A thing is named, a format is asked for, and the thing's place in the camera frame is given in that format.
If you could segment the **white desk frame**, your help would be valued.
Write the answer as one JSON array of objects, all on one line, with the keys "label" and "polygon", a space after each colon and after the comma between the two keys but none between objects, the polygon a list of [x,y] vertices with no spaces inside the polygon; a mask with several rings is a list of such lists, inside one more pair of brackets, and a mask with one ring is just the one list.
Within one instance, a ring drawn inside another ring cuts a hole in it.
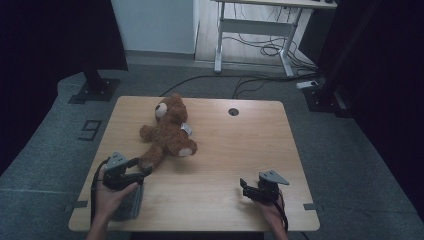
[{"label": "white desk frame", "polygon": [[[253,34],[263,36],[286,37],[283,50],[279,53],[284,72],[287,77],[293,77],[294,73],[290,65],[288,52],[304,9],[329,9],[335,10],[337,4],[334,0],[214,0],[221,5],[218,18],[218,40],[215,50],[214,72],[222,71],[222,40],[224,33]],[[279,6],[297,8],[298,12],[292,22],[269,22],[256,20],[241,20],[225,17],[225,5],[227,3],[251,4],[264,6]]]}]

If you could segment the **white power strip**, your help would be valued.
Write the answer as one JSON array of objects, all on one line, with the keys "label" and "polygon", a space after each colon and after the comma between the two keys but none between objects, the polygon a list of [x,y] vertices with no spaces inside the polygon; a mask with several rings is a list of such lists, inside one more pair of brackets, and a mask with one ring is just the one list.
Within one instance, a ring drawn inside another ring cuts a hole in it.
[{"label": "white power strip", "polygon": [[296,84],[296,88],[301,90],[305,88],[317,87],[319,84],[316,81],[304,81]]}]

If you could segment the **black tape floor marking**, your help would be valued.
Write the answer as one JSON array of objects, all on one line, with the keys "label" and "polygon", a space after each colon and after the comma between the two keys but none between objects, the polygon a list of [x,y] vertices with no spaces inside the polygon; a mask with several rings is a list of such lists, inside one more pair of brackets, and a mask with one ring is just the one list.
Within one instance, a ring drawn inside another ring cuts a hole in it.
[{"label": "black tape floor marking", "polygon": [[101,120],[86,120],[78,140],[80,141],[93,141],[100,129]]}]

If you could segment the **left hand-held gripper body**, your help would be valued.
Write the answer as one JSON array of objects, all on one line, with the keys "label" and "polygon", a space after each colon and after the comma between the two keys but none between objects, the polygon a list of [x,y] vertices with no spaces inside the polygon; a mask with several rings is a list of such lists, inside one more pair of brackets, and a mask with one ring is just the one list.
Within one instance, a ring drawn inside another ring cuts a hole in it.
[{"label": "left hand-held gripper body", "polygon": [[132,181],[127,173],[126,163],[129,160],[119,152],[114,152],[111,157],[108,158],[103,183],[110,189],[121,191],[132,183],[142,184],[143,181]]}]

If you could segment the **brown teddy bear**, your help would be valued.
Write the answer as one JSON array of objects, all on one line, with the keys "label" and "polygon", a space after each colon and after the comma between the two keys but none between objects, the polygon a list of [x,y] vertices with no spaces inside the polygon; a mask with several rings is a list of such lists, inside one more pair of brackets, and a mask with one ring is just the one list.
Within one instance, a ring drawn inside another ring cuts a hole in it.
[{"label": "brown teddy bear", "polygon": [[151,142],[150,148],[139,158],[141,169],[156,168],[166,154],[186,157],[197,152],[197,143],[190,138],[187,108],[179,94],[162,99],[155,108],[155,118],[155,126],[143,125],[139,130],[140,137]]}]

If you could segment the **black curtain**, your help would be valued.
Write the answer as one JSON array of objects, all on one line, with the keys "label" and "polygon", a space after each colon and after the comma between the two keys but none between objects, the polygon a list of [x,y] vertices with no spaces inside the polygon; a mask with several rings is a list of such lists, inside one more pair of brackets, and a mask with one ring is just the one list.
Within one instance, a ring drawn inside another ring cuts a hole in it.
[{"label": "black curtain", "polygon": [[43,121],[62,79],[126,68],[112,0],[0,0],[0,175]]},{"label": "black curtain", "polygon": [[319,66],[424,220],[424,0],[335,0]]}]

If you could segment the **person's right hand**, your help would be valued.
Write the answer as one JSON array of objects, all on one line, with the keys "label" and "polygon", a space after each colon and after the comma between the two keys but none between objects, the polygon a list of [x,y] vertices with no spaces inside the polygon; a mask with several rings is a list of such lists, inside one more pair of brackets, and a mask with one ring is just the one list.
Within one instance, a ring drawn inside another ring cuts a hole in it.
[{"label": "person's right hand", "polygon": [[271,226],[283,226],[283,217],[278,211],[278,208],[271,203],[266,205],[256,202],[256,206],[260,209],[261,214],[264,216],[266,222]]}]

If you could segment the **black stand with square base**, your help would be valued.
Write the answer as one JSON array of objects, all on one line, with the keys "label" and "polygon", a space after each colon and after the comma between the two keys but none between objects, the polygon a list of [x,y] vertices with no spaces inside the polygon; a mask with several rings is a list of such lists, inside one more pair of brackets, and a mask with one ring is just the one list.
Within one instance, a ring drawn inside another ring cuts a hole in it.
[{"label": "black stand with square base", "polygon": [[119,83],[119,79],[102,78],[95,69],[87,69],[83,71],[86,78],[85,84],[80,91],[73,95],[69,104],[85,104],[87,101],[109,102]]}]

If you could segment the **person's left hand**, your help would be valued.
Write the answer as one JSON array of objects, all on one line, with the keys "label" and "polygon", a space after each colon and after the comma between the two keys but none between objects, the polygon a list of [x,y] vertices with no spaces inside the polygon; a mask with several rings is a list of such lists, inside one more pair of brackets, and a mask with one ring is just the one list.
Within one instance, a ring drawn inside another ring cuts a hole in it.
[{"label": "person's left hand", "polygon": [[121,191],[108,188],[103,183],[104,168],[99,171],[95,187],[95,220],[110,220],[126,196],[138,188],[137,183],[132,183]]}]

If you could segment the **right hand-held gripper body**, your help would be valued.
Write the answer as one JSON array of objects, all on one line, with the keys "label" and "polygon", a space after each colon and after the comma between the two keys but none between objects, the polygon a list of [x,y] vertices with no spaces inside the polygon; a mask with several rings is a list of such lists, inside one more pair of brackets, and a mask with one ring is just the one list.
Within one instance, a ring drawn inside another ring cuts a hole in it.
[{"label": "right hand-held gripper body", "polygon": [[274,170],[260,172],[258,187],[252,190],[253,199],[264,204],[277,201],[279,198],[279,184],[288,185],[289,182]]}]

